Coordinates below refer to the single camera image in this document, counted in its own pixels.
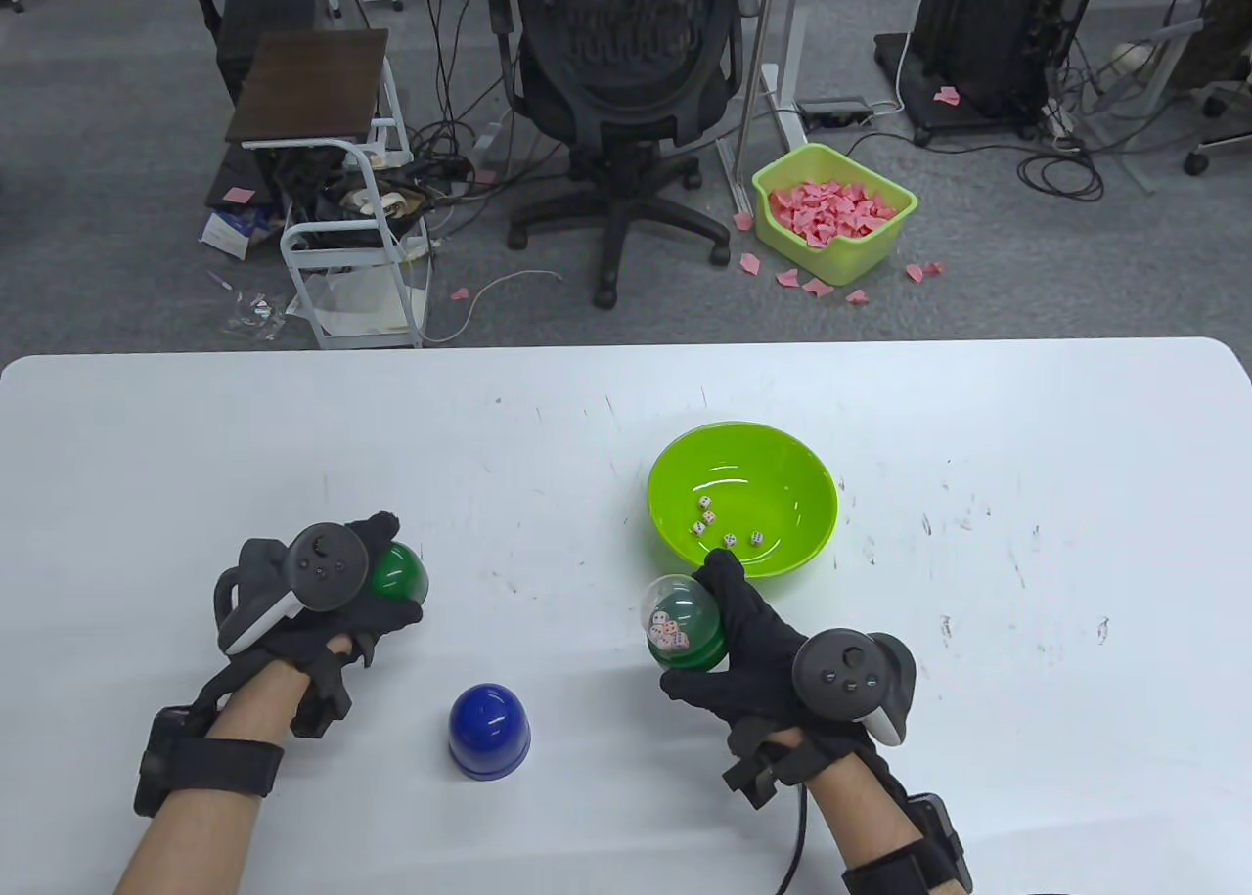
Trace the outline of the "person's left hand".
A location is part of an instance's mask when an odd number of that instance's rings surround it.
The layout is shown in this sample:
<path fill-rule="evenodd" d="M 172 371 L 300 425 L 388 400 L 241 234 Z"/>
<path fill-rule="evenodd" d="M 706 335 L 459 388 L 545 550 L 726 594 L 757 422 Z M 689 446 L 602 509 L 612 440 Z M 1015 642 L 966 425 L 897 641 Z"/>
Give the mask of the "person's left hand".
<path fill-rule="evenodd" d="M 309 682 L 290 717 L 295 739 L 321 739 L 352 701 L 341 671 L 373 663 L 381 636 L 414 625 L 414 600 L 376 595 L 373 577 L 401 523 L 389 511 L 358 522 L 309 524 L 290 545 L 250 538 L 213 590 L 217 645 L 228 662 L 192 707 L 202 719 L 269 663 Z"/>

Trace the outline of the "person's right hand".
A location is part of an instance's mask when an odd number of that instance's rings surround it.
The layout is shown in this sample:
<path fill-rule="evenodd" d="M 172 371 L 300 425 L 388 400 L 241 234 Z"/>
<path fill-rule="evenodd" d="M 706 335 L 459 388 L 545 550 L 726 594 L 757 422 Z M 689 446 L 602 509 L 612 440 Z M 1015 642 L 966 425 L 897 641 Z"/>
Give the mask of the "person's right hand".
<path fill-rule="evenodd" d="M 864 724 L 888 695 L 885 653 L 871 637 L 850 628 L 801 635 L 747 583 L 737 556 L 724 548 L 706 556 L 694 581 L 717 605 L 729 667 L 669 670 L 660 687 L 672 701 L 729 726 L 735 762 L 722 775 L 727 789 L 759 810 L 777 794 L 777 784 L 808 784 L 828 766 L 858 756 L 890 797 L 904 802 L 906 792 Z"/>

